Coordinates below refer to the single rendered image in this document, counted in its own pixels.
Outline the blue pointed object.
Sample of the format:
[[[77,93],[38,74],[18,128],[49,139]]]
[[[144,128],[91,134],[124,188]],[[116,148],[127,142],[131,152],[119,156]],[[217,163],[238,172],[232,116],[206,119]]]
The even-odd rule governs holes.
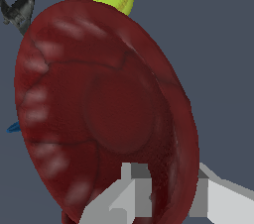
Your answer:
[[[14,133],[14,132],[20,132],[21,129],[20,129],[20,125],[18,122],[15,122],[13,125],[11,125],[7,130],[6,132],[7,133]]]

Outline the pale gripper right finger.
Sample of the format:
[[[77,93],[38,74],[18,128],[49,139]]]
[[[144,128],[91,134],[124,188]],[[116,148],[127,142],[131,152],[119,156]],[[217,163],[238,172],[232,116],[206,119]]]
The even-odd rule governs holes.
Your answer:
[[[190,217],[206,217],[213,224],[254,224],[254,191],[220,178],[199,164]]]

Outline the black metal clamp tool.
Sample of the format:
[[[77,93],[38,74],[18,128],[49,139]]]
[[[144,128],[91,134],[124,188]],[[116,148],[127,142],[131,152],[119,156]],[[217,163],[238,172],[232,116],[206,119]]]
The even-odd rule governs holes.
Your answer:
[[[13,24],[20,34],[24,36],[31,25],[34,5],[35,0],[16,0],[11,6],[5,0],[0,0],[4,24]]]

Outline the dark red plate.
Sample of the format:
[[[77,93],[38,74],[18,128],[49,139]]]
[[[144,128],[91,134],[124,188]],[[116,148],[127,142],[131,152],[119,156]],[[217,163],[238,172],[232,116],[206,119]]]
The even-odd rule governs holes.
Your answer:
[[[100,2],[59,2],[24,35],[14,86],[26,148],[63,224],[78,224],[125,163],[152,177],[152,214],[133,224],[183,223],[197,130],[173,67],[139,24]]]

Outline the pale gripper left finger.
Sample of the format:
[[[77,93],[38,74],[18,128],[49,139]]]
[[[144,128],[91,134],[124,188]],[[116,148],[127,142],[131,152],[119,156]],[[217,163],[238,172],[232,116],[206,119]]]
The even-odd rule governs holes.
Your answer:
[[[152,177],[147,164],[123,163],[121,178],[92,200],[79,224],[132,224],[152,216]]]

